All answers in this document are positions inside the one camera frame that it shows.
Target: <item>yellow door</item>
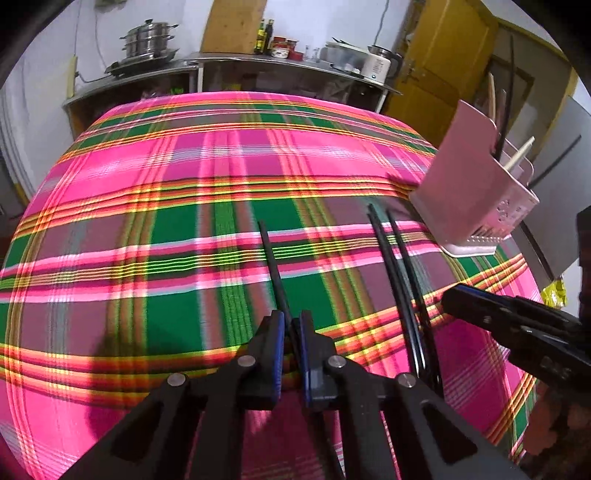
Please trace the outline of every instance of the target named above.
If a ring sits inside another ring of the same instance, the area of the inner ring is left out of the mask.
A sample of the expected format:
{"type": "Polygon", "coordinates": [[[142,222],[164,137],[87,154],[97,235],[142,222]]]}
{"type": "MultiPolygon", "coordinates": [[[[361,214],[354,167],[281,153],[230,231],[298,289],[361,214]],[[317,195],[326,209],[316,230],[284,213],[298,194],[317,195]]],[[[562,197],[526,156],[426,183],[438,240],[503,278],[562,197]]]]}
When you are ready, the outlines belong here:
{"type": "Polygon", "coordinates": [[[498,23],[479,0],[427,0],[384,114],[439,146],[459,99],[470,102],[498,23]]]}

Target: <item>kitchen counter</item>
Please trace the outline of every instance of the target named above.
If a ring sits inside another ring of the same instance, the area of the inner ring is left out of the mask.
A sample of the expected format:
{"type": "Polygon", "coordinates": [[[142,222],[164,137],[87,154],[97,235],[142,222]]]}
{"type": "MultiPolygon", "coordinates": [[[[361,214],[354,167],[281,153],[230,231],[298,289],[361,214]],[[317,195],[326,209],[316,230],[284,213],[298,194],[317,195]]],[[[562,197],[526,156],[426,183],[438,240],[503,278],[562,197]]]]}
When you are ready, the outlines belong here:
{"type": "Polygon", "coordinates": [[[189,93],[202,92],[205,65],[229,61],[264,63],[306,69],[369,85],[380,92],[374,109],[377,113],[382,109],[389,93],[400,94],[388,85],[380,85],[364,77],[334,69],[326,62],[276,59],[263,55],[239,53],[195,52],[185,59],[173,60],[154,70],[129,76],[106,76],[103,79],[84,85],[74,96],[63,103],[63,108],[68,114],[72,134],[76,138],[111,106],[138,100],[141,97],[142,90],[147,88],[146,85],[158,77],[164,77],[164,82],[167,79],[174,79],[174,85],[180,85],[182,87],[181,91],[188,91],[189,93]]]}
{"type": "Polygon", "coordinates": [[[299,61],[290,59],[276,59],[275,57],[268,57],[266,55],[250,55],[245,53],[201,53],[195,52],[189,55],[185,62],[187,64],[196,64],[200,67],[205,63],[212,61],[256,61],[266,64],[277,64],[277,65],[289,65],[291,67],[298,67],[301,69],[315,70],[317,72],[330,73],[349,80],[355,80],[356,82],[366,83],[373,87],[379,88],[382,91],[396,93],[400,95],[400,92],[390,87],[389,85],[382,85],[378,82],[374,82],[365,77],[354,75],[351,73],[343,72],[342,70],[334,69],[329,63],[325,61],[299,61]]]}
{"type": "Polygon", "coordinates": [[[184,72],[189,72],[196,75],[198,68],[198,65],[187,60],[173,60],[158,69],[138,73],[137,75],[129,75],[122,77],[114,77],[112,75],[108,75],[103,79],[96,80],[92,83],[84,85],[78,92],[76,92],[76,94],[72,98],[68,98],[68,100],[66,100],[63,103],[63,106],[68,106],[91,95],[104,92],[105,90],[109,90],[111,88],[115,88],[117,86],[125,85],[128,83],[138,82],[140,80],[146,80],[162,75],[171,75],[174,73],[184,72]]]}

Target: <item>chopstick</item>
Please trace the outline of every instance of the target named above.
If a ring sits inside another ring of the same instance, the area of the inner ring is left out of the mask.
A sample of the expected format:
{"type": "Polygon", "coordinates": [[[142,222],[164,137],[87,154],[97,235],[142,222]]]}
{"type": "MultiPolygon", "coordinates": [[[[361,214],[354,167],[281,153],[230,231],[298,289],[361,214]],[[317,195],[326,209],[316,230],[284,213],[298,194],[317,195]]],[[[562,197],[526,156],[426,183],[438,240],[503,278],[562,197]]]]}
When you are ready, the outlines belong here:
{"type": "Polygon", "coordinates": [[[495,144],[495,151],[493,157],[496,161],[501,160],[503,153],[503,146],[507,138],[507,129],[509,127],[509,116],[511,114],[511,101],[513,100],[513,82],[515,79],[515,50],[513,45],[513,35],[509,37],[509,49],[511,55],[511,77],[509,77],[509,89],[507,90],[507,101],[505,102],[505,111],[503,112],[503,120],[501,129],[499,130],[499,138],[495,144]]]}
{"type": "Polygon", "coordinates": [[[408,295],[402,272],[392,252],[392,246],[388,241],[384,226],[378,217],[375,207],[369,205],[369,221],[374,229],[374,235],[378,240],[379,250],[384,259],[384,267],[388,274],[392,294],[396,301],[396,308],[402,326],[402,336],[407,347],[408,367],[410,372],[423,380],[430,388],[427,360],[423,352],[423,343],[418,330],[417,319],[414,316],[413,304],[408,295]]]}
{"type": "Polygon", "coordinates": [[[439,366],[439,357],[437,356],[437,347],[435,345],[435,338],[433,337],[433,330],[431,328],[431,319],[429,318],[427,306],[425,305],[425,299],[421,292],[421,286],[418,282],[417,273],[415,272],[413,261],[410,258],[410,254],[408,253],[408,249],[406,248],[406,244],[404,243],[402,234],[400,233],[400,229],[398,228],[396,219],[394,218],[394,214],[389,209],[386,209],[386,215],[388,216],[388,221],[392,227],[392,233],[394,234],[394,239],[398,245],[398,250],[400,251],[400,256],[402,257],[402,263],[404,263],[404,268],[408,275],[408,282],[410,283],[410,288],[413,292],[414,302],[417,306],[418,321],[421,325],[421,333],[423,334],[425,350],[427,351],[428,363],[426,366],[427,374],[431,377],[431,387],[437,395],[443,398],[443,380],[441,378],[441,368],[439,366]]]}
{"type": "Polygon", "coordinates": [[[507,162],[507,165],[505,165],[506,171],[511,172],[511,170],[513,170],[513,167],[518,165],[521,162],[521,160],[525,158],[525,156],[529,153],[531,146],[534,144],[534,141],[535,138],[530,137],[530,139],[527,142],[525,142],[518,151],[515,152],[515,154],[507,162]]]}
{"type": "Polygon", "coordinates": [[[498,98],[497,107],[496,107],[495,125],[497,128],[499,128],[499,125],[501,124],[501,122],[503,120],[503,115],[505,115],[505,102],[506,101],[507,101],[507,92],[503,88],[503,89],[501,89],[501,92],[499,93],[499,98],[498,98]]]}
{"type": "Polygon", "coordinates": [[[496,118],[495,77],[491,72],[488,72],[488,118],[493,122],[496,118]]]}
{"type": "Polygon", "coordinates": [[[570,151],[577,145],[577,143],[580,142],[581,138],[583,138],[582,135],[579,135],[577,138],[575,138],[574,141],[568,147],[566,147],[566,150],[564,150],[558,156],[558,158],[556,158],[556,160],[554,160],[550,164],[550,166],[547,169],[545,169],[542,173],[540,173],[540,175],[536,179],[534,179],[530,182],[530,185],[529,185],[530,190],[533,189],[542,180],[544,180],[548,176],[548,173],[550,173],[552,170],[554,170],[558,166],[558,164],[564,160],[566,155],[568,155],[570,153],[570,151]]]}

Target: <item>plastic utensil holder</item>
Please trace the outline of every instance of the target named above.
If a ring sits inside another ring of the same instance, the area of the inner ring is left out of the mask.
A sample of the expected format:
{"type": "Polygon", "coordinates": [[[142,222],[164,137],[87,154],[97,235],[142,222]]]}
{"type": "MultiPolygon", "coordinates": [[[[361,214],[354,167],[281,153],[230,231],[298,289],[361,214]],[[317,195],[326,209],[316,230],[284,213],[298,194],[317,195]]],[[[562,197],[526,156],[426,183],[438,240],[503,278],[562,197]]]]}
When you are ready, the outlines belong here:
{"type": "Polygon", "coordinates": [[[441,248],[453,257],[492,255],[497,245],[540,201],[527,188],[531,163],[512,173],[503,168],[515,147],[504,146],[501,162],[491,152],[494,122],[460,101],[452,124],[410,201],[441,248]]]}

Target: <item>metal pot lid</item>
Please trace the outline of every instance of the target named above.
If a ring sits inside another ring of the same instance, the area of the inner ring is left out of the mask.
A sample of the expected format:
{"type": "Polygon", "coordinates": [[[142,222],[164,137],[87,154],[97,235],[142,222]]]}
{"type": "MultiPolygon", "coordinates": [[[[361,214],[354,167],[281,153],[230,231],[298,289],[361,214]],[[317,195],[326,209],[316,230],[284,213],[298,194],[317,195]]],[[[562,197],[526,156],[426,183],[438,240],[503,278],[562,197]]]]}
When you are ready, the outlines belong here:
{"type": "Polygon", "coordinates": [[[386,59],[391,59],[392,56],[394,55],[387,48],[383,48],[378,45],[372,45],[371,47],[368,47],[368,50],[370,53],[373,53],[374,55],[379,55],[379,56],[384,57],[386,59]]]}
{"type": "Polygon", "coordinates": [[[153,18],[149,18],[144,22],[144,25],[138,28],[142,29],[150,29],[154,27],[162,27],[162,28],[172,28],[172,25],[169,25],[168,22],[155,22],[153,18]]]}

